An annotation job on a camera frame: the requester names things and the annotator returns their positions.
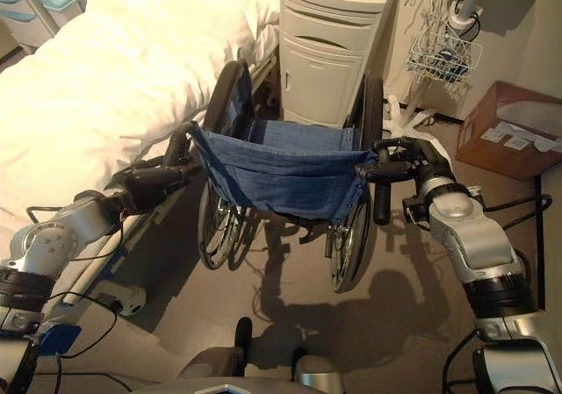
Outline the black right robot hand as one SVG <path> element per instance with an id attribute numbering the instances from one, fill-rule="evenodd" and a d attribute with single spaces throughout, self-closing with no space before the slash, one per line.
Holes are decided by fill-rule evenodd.
<path id="1" fill-rule="evenodd" d="M 376 141 L 372 151 L 378 163 L 365 163 L 358 174 L 370 183 L 398 183 L 414 180 L 418 195 L 455 183 L 449 161 L 434 145 L 423 139 L 399 137 Z"/>

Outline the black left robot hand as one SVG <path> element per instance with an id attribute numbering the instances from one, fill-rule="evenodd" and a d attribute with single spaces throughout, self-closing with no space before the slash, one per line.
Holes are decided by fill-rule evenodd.
<path id="1" fill-rule="evenodd" d="M 169 137 L 164 155 L 137 161 L 116 173 L 107 186 L 120 210 L 128 215 L 152 211 L 177 190 L 185 187 L 201 166 L 190 152 L 188 131 L 193 123 L 180 125 Z"/>

